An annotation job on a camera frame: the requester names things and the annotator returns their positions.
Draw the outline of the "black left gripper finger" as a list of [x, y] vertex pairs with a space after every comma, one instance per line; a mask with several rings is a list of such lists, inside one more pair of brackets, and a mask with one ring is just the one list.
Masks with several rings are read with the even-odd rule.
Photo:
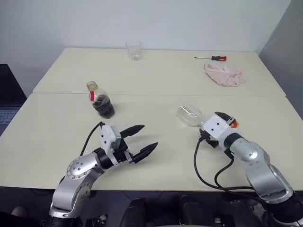
[[132, 161], [136, 164], [143, 159], [145, 159], [147, 156], [149, 156], [153, 150], [157, 147], [158, 143], [155, 142], [153, 144], [150, 144], [143, 149], [140, 150], [140, 152], [132, 157]]
[[120, 132], [121, 138], [125, 139], [127, 137], [133, 136], [137, 134], [141, 129], [143, 129], [144, 125], [134, 125]]

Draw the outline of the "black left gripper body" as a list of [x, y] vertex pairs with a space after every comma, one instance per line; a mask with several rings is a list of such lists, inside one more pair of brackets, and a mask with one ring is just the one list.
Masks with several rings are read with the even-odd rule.
[[117, 149], [114, 149], [113, 153], [115, 159], [118, 163], [127, 161], [128, 163], [134, 162], [134, 156], [130, 152], [128, 145], [124, 140], [120, 141], [119, 147]]

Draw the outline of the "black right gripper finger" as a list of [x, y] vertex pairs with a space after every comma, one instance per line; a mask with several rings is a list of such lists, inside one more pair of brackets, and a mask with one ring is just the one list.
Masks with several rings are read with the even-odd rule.
[[215, 114], [216, 114], [217, 116], [219, 116], [220, 118], [222, 118], [224, 121], [226, 121], [226, 123], [234, 123], [234, 122], [235, 122], [235, 118], [229, 116], [229, 115], [226, 114], [226, 113], [223, 113], [223, 112], [215, 112]]

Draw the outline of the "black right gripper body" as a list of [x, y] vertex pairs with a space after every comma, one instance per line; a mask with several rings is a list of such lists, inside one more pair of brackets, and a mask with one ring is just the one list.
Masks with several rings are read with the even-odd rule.
[[213, 148], [218, 147], [219, 142], [216, 139], [213, 139], [212, 136], [208, 132], [206, 132], [205, 130], [202, 130], [201, 128], [199, 129], [199, 132], [200, 132], [200, 137], [199, 137], [200, 142], [205, 141]]

